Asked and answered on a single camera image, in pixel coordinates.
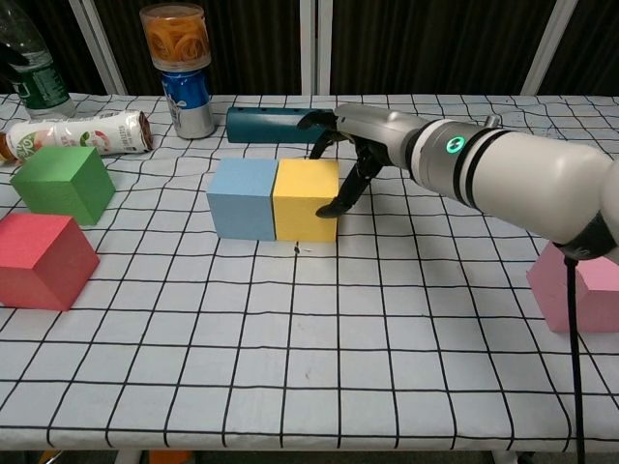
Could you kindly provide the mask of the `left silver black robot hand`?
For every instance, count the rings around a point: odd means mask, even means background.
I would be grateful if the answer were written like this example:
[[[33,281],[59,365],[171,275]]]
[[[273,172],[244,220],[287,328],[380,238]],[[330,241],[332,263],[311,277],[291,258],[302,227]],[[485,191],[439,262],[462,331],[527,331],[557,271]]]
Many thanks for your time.
[[[29,61],[20,52],[15,51],[5,43],[0,43],[0,65],[1,74],[10,77],[16,73],[15,66],[27,67]]]

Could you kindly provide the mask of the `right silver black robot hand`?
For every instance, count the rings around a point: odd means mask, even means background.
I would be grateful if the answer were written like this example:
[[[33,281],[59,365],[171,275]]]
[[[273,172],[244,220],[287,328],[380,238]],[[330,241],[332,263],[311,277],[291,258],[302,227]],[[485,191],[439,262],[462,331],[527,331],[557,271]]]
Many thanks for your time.
[[[359,200],[373,178],[385,166],[407,168],[406,150],[410,139],[427,120],[408,113],[360,103],[343,103],[332,111],[312,110],[298,123],[299,130],[320,127],[309,157],[321,158],[326,148],[341,141],[354,145],[357,160],[337,196],[318,208],[320,218],[338,218]]]

